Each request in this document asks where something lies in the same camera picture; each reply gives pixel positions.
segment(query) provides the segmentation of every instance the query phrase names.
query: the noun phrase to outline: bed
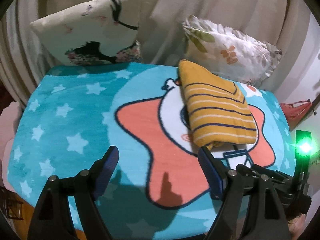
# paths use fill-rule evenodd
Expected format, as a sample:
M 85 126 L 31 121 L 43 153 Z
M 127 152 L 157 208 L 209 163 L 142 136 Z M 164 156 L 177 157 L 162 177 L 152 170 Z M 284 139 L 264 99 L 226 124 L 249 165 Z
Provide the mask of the bed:
M 116 239 L 177 239 L 207 232 L 221 203 L 210 198 L 190 141 L 177 68 L 122 63 L 56 66 L 31 95 L 7 169 L 32 206 L 49 176 L 76 175 L 109 146 L 120 159 L 97 208 Z M 229 168 L 252 163 L 293 175 L 294 147 L 276 97 L 235 82 L 258 127 L 253 145 L 212 154 Z M 75 228 L 82 229 L 73 198 Z M 243 201 L 245 213 L 247 199 Z

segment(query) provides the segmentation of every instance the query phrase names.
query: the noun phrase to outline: pink fabric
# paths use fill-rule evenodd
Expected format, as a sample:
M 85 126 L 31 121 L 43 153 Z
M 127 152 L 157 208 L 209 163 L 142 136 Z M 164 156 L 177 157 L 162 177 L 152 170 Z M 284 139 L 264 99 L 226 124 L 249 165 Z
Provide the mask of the pink fabric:
M 4 186 L 15 192 L 8 182 L 8 163 L 10 152 L 13 145 L 13 139 L 16 135 L 22 109 L 17 102 L 12 102 L 0 115 L 0 160 L 2 160 L 2 180 Z
M 0 159 L 3 160 L 7 143 L 16 135 L 22 110 L 17 102 L 12 102 L 0 115 Z
M 10 185 L 8 182 L 8 164 L 9 164 L 9 158 L 10 158 L 10 152 L 12 149 L 13 145 L 13 139 L 11 139 L 5 149 L 4 149 L 4 157 L 2 160 L 2 180 L 3 180 L 3 185 L 7 190 L 10 190 L 12 192 L 16 192 L 14 188 Z

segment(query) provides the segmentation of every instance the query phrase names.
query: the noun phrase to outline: green light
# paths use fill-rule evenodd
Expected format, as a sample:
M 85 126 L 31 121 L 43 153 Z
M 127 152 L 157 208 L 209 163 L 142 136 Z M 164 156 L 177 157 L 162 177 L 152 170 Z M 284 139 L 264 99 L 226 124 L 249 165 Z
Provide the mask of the green light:
M 308 155 L 314 154 L 314 152 L 312 151 L 313 147 L 312 147 L 312 141 L 310 138 L 301 139 L 297 143 L 296 149 L 297 149 L 297 154 L 301 156 L 308 156 Z

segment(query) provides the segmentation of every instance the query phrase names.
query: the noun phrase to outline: floral pillow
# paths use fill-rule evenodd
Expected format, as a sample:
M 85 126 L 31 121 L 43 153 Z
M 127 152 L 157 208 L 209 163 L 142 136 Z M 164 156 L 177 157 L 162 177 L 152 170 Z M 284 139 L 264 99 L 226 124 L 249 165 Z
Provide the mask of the floral pillow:
M 64 65 L 141 62 L 136 41 L 141 0 L 93 0 L 30 24 Z
M 182 26 L 187 38 L 185 58 L 218 76 L 258 87 L 281 59 L 276 46 L 230 27 L 193 15 Z

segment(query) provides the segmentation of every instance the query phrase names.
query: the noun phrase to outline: folded cloth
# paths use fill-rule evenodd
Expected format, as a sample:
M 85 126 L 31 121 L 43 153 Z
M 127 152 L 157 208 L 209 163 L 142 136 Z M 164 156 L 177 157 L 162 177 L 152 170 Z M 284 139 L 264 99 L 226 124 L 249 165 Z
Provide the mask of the folded cloth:
M 188 60 L 180 61 L 179 75 L 196 145 L 211 149 L 224 143 L 255 143 L 255 121 L 234 82 Z

